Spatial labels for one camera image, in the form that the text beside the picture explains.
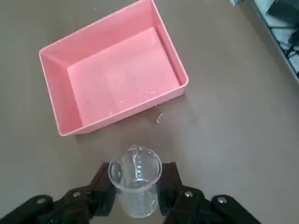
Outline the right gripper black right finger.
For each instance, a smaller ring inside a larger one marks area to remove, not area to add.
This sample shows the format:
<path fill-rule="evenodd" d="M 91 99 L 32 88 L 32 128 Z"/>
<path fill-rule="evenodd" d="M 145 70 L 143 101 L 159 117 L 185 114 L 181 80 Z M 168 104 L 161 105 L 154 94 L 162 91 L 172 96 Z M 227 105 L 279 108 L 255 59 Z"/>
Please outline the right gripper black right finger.
<path fill-rule="evenodd" d="M 183 185 L 174 162 L 162 164 L 158 203 L 164 224 L 260 223 L 231 196 L 216 195 L 207 200 L 201 190 Z"/>

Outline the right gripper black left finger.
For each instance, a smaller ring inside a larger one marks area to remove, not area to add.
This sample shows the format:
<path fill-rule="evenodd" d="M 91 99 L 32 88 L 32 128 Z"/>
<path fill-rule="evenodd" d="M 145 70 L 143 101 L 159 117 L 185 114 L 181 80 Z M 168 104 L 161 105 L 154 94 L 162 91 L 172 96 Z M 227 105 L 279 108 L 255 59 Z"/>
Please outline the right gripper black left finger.
<path fill-rule="evenodd" d="M 102 163 L 91 182 L 68 190 L 59 200 L 36 195 L 0 219 L 2 224 L 88 224 L 94 217 L 112 211 L 116 188 L 108 176 L 108 162 Z"/>

